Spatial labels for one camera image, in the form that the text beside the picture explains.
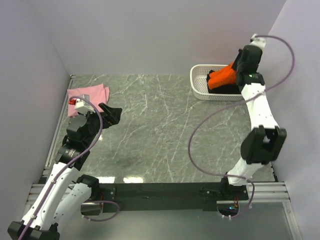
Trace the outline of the orange t shirt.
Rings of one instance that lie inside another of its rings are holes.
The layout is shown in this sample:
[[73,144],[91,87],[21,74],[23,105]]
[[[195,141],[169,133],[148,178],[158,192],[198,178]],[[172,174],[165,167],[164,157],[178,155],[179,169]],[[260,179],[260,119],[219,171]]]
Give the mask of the orange t shirt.
[[210,71],[207,75],[207,87],[213,90],[225,85],[233,85],[236,83],[235,62],[231,62],[219,71]]

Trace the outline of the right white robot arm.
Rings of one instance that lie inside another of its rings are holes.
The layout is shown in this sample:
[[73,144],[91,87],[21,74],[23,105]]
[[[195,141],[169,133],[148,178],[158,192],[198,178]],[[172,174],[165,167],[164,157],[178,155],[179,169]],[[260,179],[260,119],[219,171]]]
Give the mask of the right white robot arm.
[[287,137],[273,117],[262,74],[257,72],[263,51],[260,47],[246,45],[236,59],[236,85],[246,101],[251,132],[240,146],[240,159],[227,173],[227,181],[219,187],[222,198],[230,200],[237,194],[237,187],[265,165],[275,161]]

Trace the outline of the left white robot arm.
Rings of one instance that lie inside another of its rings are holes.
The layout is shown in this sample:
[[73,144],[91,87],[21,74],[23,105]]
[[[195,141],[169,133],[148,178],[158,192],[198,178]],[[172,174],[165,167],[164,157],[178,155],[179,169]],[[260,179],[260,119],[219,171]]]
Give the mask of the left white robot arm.
[[21,221],[13,221],[7,229],[13,240],[58,240],[81,204],[101,196],[97,178],[78,174],[102,130],[119,123],[122,109],[100,103],[102,112],[96,113],[89,105],[75,106],[78,114],[69,120],[44,187]]

